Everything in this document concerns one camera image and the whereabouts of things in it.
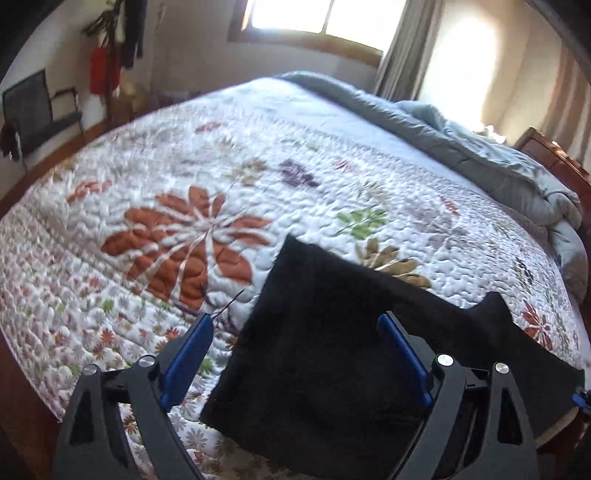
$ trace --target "black string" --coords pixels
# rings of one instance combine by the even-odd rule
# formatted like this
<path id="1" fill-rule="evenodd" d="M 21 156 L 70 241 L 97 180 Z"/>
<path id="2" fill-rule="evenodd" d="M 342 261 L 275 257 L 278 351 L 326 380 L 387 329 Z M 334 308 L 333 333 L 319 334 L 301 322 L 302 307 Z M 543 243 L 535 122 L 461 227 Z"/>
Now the black string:
<path id="1" fill-rule="evenodd" d="M 230 300 L 230 303 L 228 303 L 228 305 L 226 305 L 222 310 L 220 310 L 220 312 L 214 318 L 212 318 L 212 320 L 218 318 L 234 302 L 234 300 L 236 300 L 240 295 L 242 295 L 242 293 L 244 293 L 244 290 L 240 291 L 238 295 L 236 295 L 232 300 Z"/>

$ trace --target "black chair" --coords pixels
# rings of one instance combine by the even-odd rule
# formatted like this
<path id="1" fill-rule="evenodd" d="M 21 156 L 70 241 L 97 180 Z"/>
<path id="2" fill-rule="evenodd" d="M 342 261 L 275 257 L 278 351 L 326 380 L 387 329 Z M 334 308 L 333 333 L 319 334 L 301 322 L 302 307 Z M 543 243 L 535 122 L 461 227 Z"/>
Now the black chair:
<path id="1" fill-rule="evenodd" d="M 51 103 L 64 95 L 74 97 L 75 111 L 54 119 Z M 27 165 L 24 158 L 51 137 L 75 123 L 78 123 L 84 136 L 82 113 L 78 106 L 78 91 L 75 88 L 68 88 L 59 90 L 53 97 L 50 97 L 45 70 L 31 75 L 6 90 L 2 94 L 2 105 L 4 107 L 4 121 L 10 123 L 16 132 L 18 146 L 16 160 L 22 159 L 25 172 Z"/>

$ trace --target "metal screw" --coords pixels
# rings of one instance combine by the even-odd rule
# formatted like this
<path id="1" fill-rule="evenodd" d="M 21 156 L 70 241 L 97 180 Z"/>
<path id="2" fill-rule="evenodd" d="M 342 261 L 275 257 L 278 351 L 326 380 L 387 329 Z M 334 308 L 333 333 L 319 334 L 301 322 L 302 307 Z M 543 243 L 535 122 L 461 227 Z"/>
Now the metal screw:
<path id="1" fill-rule="evenodd" d="M 498 371 L 500 374 L 506 375 L 509 373 L 509 367 L 505 364 L 498 363 L 495 365 L 495 370 Z"/>
<path id="2" fill-rule="evenodd" d="M 82 374 L 91 376 L 91 375 L 94 375 L 95 373 L 97 373 L 98 371 L 99 371 L 98 365 L 90 364 L 90 365 L 86 365 L 82 369 Z"/>
<path id="3" fill-rule="evenodd" d="M 142 368 L 151 367 L 152 365 L 155 364 L 155 362 L 156 362 L 156 359 L 152 355 L 145 355 L 138 360 L 138 364 Z"/>
<path id="4" fill-rule="evenodd" d="M 444 367 L 450 367 L 453 365 L 453 358 L 450 355 L 443 353 L 437 357 L 437 363 L 439 365 L 443 365 Z"/>

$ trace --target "window frame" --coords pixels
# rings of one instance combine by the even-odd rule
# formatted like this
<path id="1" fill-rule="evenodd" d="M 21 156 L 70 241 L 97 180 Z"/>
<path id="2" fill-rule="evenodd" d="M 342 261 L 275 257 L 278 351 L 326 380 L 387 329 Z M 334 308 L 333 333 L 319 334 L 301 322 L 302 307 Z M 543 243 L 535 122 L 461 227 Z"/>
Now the window frame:
<path id="1" fill-rule="evenodd" d="M 378 67 L 383 52 L 361 43 L 326 34 L 326 27 L 332 6 L 324 21 L 321 33 L 303 32 L 282 28 L 255 28 L 252 26 L 252 8 L 255 0 L 235 0 L 228 41 L 233 43 L 270 43 L 306 48 L 357 60 L 372 67 Z"/>

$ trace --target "wooden dresser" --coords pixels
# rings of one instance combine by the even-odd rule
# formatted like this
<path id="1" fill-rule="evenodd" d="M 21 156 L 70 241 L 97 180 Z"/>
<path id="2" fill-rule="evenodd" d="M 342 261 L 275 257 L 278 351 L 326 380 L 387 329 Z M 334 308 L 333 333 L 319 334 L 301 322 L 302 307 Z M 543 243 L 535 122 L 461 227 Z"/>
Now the wooden dresser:
<path id="1" fill-rule="evenodd" d="M 583 224 L 577 232 L 585 245 L 587 257 L 591 260 L 591 178 L 589 173 L 558 145 L 530 128 L 517 141 L 514 148 L 537 160 L 550 173 L 579 195 L 583 206 Z M 587 296 L 580 305 L 581 315 L 591 338 L 591 278 L 587 287 Z"/>

